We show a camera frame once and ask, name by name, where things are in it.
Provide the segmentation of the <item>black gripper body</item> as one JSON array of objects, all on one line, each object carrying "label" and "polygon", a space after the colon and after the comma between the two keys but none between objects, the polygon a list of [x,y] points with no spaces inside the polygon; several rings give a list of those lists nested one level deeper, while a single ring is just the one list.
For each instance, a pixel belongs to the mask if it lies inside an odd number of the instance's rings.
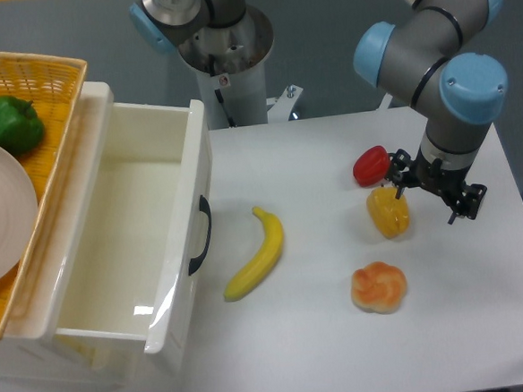
[{"label": "black gripper body", "polygon": [[445,192],[459,188],[462,183],[465,183],[467,170],[468,167],[446,170],[440,158],[429,161],[424,157],[422,150],[418,150],[416,158],[412,159],[413,186],[408,189],[421,188],[444,199]]}]

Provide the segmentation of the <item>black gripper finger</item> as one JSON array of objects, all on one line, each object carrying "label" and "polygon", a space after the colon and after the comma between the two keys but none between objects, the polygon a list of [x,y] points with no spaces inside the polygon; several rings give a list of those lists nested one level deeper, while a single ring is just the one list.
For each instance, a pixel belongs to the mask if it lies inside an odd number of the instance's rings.
[{"label": "black gripper finger", "polygon": [[401,199],[404,190],[413,186],[413,173],[411,171],[412,158],[403,149],[388,154],[390,165],[387,169],[385,179],[396,188],[395,198]]},{"label": "black gripper finger", "polygon": [[475,220],[487,187],[479,183],[462,183],[459,188],[444,193],[444,202],[452,210],[448,224],[452,225],[457,218]]}]

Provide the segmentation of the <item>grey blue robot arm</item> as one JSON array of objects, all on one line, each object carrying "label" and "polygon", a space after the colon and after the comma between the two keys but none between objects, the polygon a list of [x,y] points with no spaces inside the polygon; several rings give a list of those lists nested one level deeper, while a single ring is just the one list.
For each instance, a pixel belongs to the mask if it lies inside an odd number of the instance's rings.
[{"label": "grey blue robot arm", "polygon": [[[508,78],[488,55],[462,47],[489,25],[502,0],[406,0],[412,20],[377,22],[353,55],[356,73],[420,113],[427,124],[415,157],[390,156],[397,189],[440,197],[453,218],[476,217],[486,188],[465,179],[500,115]],[[265,124],[264,64],[274,42],[267,16],[246,0],[138,0],[134,27],[158,52],[175,50],[193,70],[211,128]]]}]

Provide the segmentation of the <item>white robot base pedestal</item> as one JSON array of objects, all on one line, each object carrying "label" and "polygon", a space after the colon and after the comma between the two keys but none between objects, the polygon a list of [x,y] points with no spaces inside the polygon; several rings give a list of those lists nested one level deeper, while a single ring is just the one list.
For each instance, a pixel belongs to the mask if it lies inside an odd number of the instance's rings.
[{"label": "white robot base pedestal", "polygon": [[271,22],[249,5],[232,27],[203,28],[178,48],[196,77],[211,130],[297,117],[303,88],[290,83],[280,95],[267,96],[265,63],[273,44]]}]

